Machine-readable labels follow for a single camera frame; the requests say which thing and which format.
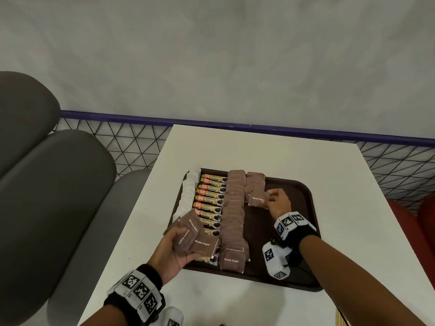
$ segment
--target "concrete wall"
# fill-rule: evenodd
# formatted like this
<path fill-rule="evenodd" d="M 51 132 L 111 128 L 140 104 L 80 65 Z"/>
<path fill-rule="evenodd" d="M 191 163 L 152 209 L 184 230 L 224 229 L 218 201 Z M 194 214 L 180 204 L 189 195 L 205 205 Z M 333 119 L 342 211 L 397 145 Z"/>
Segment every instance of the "concrete wall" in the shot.
<path fill-rule="evenodd" d="M 0 0 L 62 109 L 435 138 L 435 0 Z"/>

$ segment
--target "hand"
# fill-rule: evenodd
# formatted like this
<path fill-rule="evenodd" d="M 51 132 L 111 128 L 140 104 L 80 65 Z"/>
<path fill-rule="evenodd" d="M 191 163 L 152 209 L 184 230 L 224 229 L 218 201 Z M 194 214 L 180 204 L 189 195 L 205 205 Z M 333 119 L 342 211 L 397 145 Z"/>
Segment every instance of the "hand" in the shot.
<path fill-rule="evenodd" d="M 291 202 L 283 189 L 271 189 L 268 192 L 271 195 L 269 201 L 262 200 L 261 203 L 269 209 L 274 219 L 291 212 Z"/>
<path fill-rule="evenodd" d="M 175 252 L 172 248 L 177 234 L 183 234 L 186 231 L 186 228 L 178 227 L 169 230 L 162 240 L 160 240 L 160 243 L 148 261 L 148 264 L 160 275 L 163 285 L 170 282 L 186 264 L 201 256 L 198 253 L 186 255 L 184 253 Z"/>

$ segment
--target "wristband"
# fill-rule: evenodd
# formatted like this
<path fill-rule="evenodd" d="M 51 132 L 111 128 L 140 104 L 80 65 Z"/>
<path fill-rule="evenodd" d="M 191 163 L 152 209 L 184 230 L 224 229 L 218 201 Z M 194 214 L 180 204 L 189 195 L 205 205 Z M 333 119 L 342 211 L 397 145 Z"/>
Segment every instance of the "wristband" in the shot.
<path fill-rule="evenodd" d="M 109 289 L 104 305 L 111 304 L 121 310 L 128 326 L 149 325 L 166 305 L 159 292 L 161 284 L 154 268 L 143 264 L 125 274 Z"/>
<path fill-rule="evenodd" d="M 316 235 L 316 228 L 299 212 L 285 213 L 275 222 L 275 230 L 292 250 L 299 252 L 299 244 L 308 235 Z"/>

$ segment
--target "gray chair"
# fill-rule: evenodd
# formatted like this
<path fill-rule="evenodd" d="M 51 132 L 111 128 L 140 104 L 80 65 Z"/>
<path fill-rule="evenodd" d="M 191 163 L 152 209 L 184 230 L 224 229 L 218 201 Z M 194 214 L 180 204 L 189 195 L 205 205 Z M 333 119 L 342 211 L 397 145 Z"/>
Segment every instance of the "gray chair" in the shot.
<path fill-rule="evenodd" d="M 50 325 L 76 325 L 149 170 L 114 183 L 91 134 L 51 133 L 60 107 L 40 82 L 0 72 L 0 326 L 47 301 Z"/>

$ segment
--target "brown tray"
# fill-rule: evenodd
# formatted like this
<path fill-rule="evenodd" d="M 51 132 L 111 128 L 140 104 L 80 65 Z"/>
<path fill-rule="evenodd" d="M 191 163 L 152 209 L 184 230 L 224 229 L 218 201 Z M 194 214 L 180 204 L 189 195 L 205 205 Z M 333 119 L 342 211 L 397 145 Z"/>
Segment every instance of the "brown tray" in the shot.
<path fill-rule="evenodd" d="M 202 174 L 227 176 L 228 172 L 221 170 L 201 169 Z M 306 219 L 308 219 L 317 229 L 320 235 L 319 226 L 317 223 L 316 212 L 314 210 L 313 199 L 310 190 L 301 182 L 292 180 L 282 180 L 277 178 L 266 177 L 265 190 L 282 188 L 291 201 L 291 208 L 293 211 L 298 211 Z M 177 201 L 175 203 L 172 215 L 175 213 L 178 202 L 180 201 L 182 187 L 178 192 Z M 262 247 L 265 243 L 272 238 L 277 238 L 275 228 L 273 227 L 274 221 L 269 214 L 269 211 L 257 207 L 249 207 L 245 204 L 245 219 L 243 237 L 249 244 L 249 253 L 251 261 L 245 265 L 243 274 L 220 270 L 219 266 L 212 266 L 210 264 L 193 261 L 186 265 L 184 268 L 188 270 L 214 273 L 223 276 L 234 278 L 248 279 L 258 281 L 260 283 L 272 284 L 283 287 L 296 288 L 298 290 L 306 290 L 310 292 L 318 292 L 322 287 L 317 279 L 313 276 L 307 263 L 302 260 L 298 266 L 290 267 L 290 276 L 283 280 L 276 280 L 272 278 L 266 269 L 264 262 Z"/>

